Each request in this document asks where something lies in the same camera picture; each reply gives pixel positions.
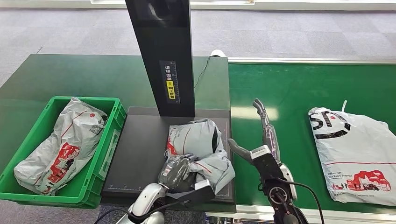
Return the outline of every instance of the black platform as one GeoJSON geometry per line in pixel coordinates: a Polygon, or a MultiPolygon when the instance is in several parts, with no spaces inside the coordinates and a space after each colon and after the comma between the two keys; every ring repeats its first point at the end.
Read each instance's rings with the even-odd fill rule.
{"type": "MultiPolygon", "coordinates": [[[[233,161],[226,142],[231,137],[230,111],[196,110],[195,120],[201,118],[209,118],[216,123],[228,158],[233,161]]],[[[190,120],[160,117],[156,108],[130,107],[102,189],[102,203],[129,206],[145,186],[157,182],[158,173],[165,163],[169,125],[187,124],[190,120]]],[[[233,181],[212,202],[235,204],[233,181]]]]}

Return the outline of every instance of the white plastic bag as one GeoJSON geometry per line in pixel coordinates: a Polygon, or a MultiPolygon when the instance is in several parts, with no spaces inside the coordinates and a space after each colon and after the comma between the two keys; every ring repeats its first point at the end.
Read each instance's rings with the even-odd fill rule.
{"type": "Polygon", "coordinates": [[[234,177],[235,171],[221,141],[221,132],[210,119],[169,127],[168,156],[192,153],[198,161],[190,163],[189,172],[197,172],[212,184],[215,194],[234,177]]]}
{"type": "Polygon", "coordinates": [[[14,168],[18,183],[38,194],[53,195],[92,158],[106,120],[103,111],[71,98],[51,136],[14,168]]]}
{"type": "Polygon", "coordinates": [[[345,103],[340,112],[308,112],[330,196],[396,205],[396,136],[384,122],[345,113],[345,103]]]}

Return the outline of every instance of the robotic arm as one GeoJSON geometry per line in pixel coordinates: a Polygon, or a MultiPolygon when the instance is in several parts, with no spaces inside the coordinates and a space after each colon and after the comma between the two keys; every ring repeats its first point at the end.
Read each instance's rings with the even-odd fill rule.
{"type": "MultiPolygon", "coordinates": [[[[263,145],[248,151],[238,146],[233,139],[229,139],[228,144],[234,153],[259,171],[261,190],[275,211],[274,222],[276,224],[308,224],[304,214],[293,204],[293,200],[297,200],[296,187],[292,184],[291,172],[280,160],[275,128],[269,123],[268,114],[259,99],[254,100],[253,106],[257,109],[262,121],[263,145]]],[[[324,223],[320,206],[319,212],[324,223]]]]}
{"type": "Polygon", "coordinates": [[[193,205],[207,202],[215,197],[208,180],[198,182],[194,190],[183,193],[167,193],[167,187],[158,183],[147,185],[139,197],[129,207],[129,214],[125,214],[117,224],[164,224],[165,209],[176,204],[189,208],[193,205]],[[154,208],[154,204],[164,200],[165,205],[154,208]]]}

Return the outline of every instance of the green plastic crate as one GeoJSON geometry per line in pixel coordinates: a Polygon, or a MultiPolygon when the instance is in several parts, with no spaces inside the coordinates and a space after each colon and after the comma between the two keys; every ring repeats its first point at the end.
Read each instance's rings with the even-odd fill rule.
{"type": "Polygon", "coordinates": [[[56,196],[37,195],[21,187],[14,167],[24,160],[53,131],[55,122],[71,97],[53,97],[0,176],[0,199],[19,204],[94,209],[99,206],[105,177],[120,137],[126,112],[118,98],[78,97],[109,117],[96,152],[86,166],[56,196]]]}

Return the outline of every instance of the wire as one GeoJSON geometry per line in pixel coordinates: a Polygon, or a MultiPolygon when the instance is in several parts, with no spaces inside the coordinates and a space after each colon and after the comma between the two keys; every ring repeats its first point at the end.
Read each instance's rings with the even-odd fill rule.
{"type": "Polygon", "coordinates": [[[315,192],[310,188],[309,186],[302,184],[302,183],[297,183],[297,182],[290,182],[290,181],[285,181],[284,179],[277,178],[280,182],[287,183],[287,184],[292,184],[292,185],[297,185],[301,186],[303,188],[307,188],[313,195],[316,201],[316,205],[318,206],[319,214],[320,214],[320,220],[322,221],[322,224],[325,224],[325,219],[323,218],[323,212],[322,212],[322,207],[320,206],[318,196],[315,194],[315,192]]]}
{"type": "Polygon", "coordinates": [[[126,214],[128,214],[129,216],[132,216],[132,214],[131,214],[129,211],[127,211],[126,209],[114,208],[114,209],[110,209],[110,210],[106,211],[105,213],[103,213],[103,214],[96,220],[96,222],[95,222],[94,224],[98,224],[99,221],[100,221],[101,219],[103,219],[103,217],[105,217],[106,215],[108,215],[110,212],[113,212],[113,211],[123,211],[123,212],[125,212],[126,214]]]}
{"type": "Polygon", "coordinates": [[[284,198],[282,197],[281,193],[275,193],[275,196],[279,199],[279,201],[282,203],[283,208],[285,209],[286,213],[289,214],[289,210],[287,209],[287,204],[284,200],[284,198]]]}
{"type": "MultiPolygon", "coordinates": [[[[150,216],[150,215],[153,214],[154,212],[161,211],[161,210],[163,210],[163,209],[165,209],[165,208],[168,208],[168,207],[170,207],[170,206],[172,206],[172,205],[179,204],[179,203],[180,203],[180,202],[173,202],[173,203],[169,203],[169,204],[163,205],[163,206],[161,206],[161,207],[159,207],[159,208],[157,208],[157,209],[154,209],[154,210],[152,210],[151,212],[145,214],[145,216],[150,216]]],[[[132,213],[130,213],[130,212],[127,211],[126,209],[114,208],[114,209],[110,209],[110,210],[106,211],[105,213],[103,213],[103,214],[95,221],[94,224],[98,224],[99,221],[100,221],[101,219],[103,219],[103,217],[105,217],[107,214],[109,214],[110,212],[113,212],[113,211],[123,211],[123,212],[125,212],[125,214],[128,214],[128,216],[130,216],[130,217],[136,217],[135,215],[133,215],[132,213]]]]}
{"type": "Polygon", "coordinates": [[[147,213],[147,215],[151,215],[151,214],[153,214],[154,212],[161,211],[161,210],[163,210],[163,209],[165,209],[165,208],[168,208],[168,207],[170,207],[170,206],[173,206],[173,205],[179,204],[179,203],[180,203],[180,202],[173,202],[173,203],[169,203],[169,204],[163,205],[163,206],[161,206],[161,207],[159,207],[159,208],[157,208],[157,209],[154,209],[154,210],[152,210],[151,212],[147,213]]]}
{"type": "Polygon", "coordinates": [[[211,57],[212,57],[212,56],[209,56],[209,57],[208,57],[208,60],[206,60],[206,65],[205,65],[205,67],[202,69],[201,73],[199,74],[198,79],[197,79],[197,83],[195,83],[195,85],[194,85],[194,89],[195,89],[195,87],[197,87],[197,85],[198,85],[198,83],[199,83],[199,78],[201,78],[201,75],[205,72],[206,67],[208,67],[208,63],[209,63],[209,60],[210,60],[211,57]]]}

